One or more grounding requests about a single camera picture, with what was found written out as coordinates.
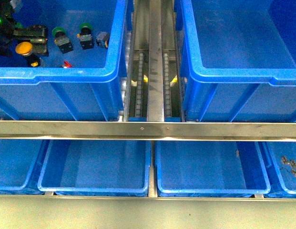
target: stainless steel bar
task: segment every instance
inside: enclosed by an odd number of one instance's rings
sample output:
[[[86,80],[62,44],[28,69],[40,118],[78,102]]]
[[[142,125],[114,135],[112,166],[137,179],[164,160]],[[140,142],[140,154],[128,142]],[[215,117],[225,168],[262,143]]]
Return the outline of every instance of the stainless steel bar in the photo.
[[[296,124],[0,121],[0,138],[296,141]]]
[[[127,122],[129,120],[129,108],[130,108],[130,96],[131,96],[131,81],[132,81],[132,70],[133,70],[133,56],[134,56],[134,45],[135,45],[135,35],[136,35],[136,25],[137,25],[137,13],[133,14],[133,31],[131,34],[130,43],[128,42],[128,47],[126,52],[126,66],[128,71],[127,82],[126,82],[126,94],[124,100],[124,114],[123,121]]]
[[[0,195],[0,198],[13,198],[13,199],[95,199],[95,200],[180,200],[180,201],[263,201],[263,202],[296,202],[293,198],[163,198],[163,197],[98,197],[98,196],[57,196],[57,195]]]
[[[161,0],[150,0],[148,122],[163,122],[163,50]]]

